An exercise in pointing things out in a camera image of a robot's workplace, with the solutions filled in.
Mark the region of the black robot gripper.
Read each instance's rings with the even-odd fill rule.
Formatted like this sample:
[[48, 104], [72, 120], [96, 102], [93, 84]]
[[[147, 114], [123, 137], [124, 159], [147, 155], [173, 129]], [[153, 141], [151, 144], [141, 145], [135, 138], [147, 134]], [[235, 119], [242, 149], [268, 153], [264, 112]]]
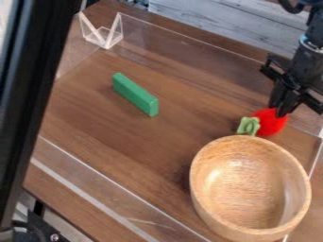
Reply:
[[323, 46], [302, 39], [292, 59], [268, 54], [260, 71], [274, 82], [268, 107], [279, 107], [278, 117], [292, 113], [302, 104], [323, 113]]

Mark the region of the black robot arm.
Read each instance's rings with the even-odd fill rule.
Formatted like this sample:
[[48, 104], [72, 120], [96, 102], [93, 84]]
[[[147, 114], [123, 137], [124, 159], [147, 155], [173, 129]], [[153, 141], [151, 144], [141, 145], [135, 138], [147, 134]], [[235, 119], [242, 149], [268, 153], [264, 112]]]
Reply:
[[323, 113], [323, 101], [311, 92], [323, 96], [323, 0], [278, 0], [283, 9], [300, 13], [310, 7], [307, 31], [299, 38], [299, 45], [291, 59], [268, 54], [260, 71], [274, 81], [267, 106], [275, 115], [284, 117], [302, 105], [318, 114]]

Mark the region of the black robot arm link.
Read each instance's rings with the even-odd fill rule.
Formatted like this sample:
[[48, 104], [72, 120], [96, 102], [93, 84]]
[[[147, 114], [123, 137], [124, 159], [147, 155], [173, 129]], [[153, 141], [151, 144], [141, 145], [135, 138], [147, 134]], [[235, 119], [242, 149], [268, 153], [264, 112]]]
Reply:
[[12, 0], [0, 50], [0, 231], [12, 226], [67, 36], [81, 0]]

